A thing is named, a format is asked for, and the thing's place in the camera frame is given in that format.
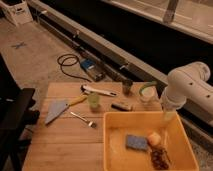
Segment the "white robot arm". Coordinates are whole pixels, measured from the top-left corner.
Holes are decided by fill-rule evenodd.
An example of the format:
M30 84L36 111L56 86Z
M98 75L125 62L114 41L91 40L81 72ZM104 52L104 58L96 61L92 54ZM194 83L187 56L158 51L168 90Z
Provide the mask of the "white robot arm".
M209 125L213 126L213 87L207 83L210 76L208 65L199 61L171 70L160 97L164 119L171 120L190 99L212 115Z

